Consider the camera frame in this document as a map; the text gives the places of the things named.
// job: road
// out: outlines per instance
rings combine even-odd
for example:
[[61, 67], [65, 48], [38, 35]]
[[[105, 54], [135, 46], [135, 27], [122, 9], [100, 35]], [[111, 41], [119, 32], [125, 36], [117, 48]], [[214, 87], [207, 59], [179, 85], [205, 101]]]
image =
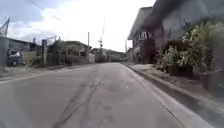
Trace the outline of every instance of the road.
[[0, 84], [0, 128], [183, 128], [121, 64]]

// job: sky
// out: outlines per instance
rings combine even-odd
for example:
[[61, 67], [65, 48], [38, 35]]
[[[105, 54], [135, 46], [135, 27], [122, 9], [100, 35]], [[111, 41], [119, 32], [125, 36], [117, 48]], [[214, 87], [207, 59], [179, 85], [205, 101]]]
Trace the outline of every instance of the sky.
[[0, 0], [0, 24], [10, 17], [8, 37], [37, 43], [52, 36], [125, 51], [138, 10], [155, 0]]

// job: utility pole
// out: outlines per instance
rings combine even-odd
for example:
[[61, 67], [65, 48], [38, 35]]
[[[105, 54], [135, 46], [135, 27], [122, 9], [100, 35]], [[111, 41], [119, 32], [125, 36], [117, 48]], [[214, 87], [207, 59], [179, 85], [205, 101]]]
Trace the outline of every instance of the utility pole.
[[88, 32], [88, 48], [87, 48], [87, 62], [89, 63], [89, 43], [90, 43], [90, 32]]
[[127, 40], [125, 40], [125, 52], [128, 51], [128, 48], [127, 48]]

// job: sidewalk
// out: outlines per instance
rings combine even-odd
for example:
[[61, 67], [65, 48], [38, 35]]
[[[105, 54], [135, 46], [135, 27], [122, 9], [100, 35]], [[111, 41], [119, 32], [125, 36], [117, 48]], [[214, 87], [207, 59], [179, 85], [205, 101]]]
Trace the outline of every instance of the sidewalk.
[[189, 80], [185, 77], [170, 76], [155, 69], [150, 64], [126, 64], [126, 66], [197, 113], [213, 126], [217, 128], [224, 126], [223, 98], [218, 98], [208, 93], [203, 89], [199, 81]]

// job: bush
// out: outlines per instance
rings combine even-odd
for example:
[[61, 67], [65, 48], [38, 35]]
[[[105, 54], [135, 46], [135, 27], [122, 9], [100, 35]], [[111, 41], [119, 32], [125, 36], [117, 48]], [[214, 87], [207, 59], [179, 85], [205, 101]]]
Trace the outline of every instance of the bush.
[[30, 61], [31, 66], [39, 66], [41, 65], [41, 56], [35, 56]]
[[210, 69], [216, 55], [213, 53], [213, 47], [217, 45], [217, 41], [223, 38], [224, 24], [202, 22], [196, 25], [192, 30], [186, 32], [182, 40], [189, 44], [186, 51], [187, 61], [197, 67], [206, 70]]
[[26, 65], [32, 66], [33, 58], [36, 57], [36, 52], [24, 52], [24, 61], [26, 62]]

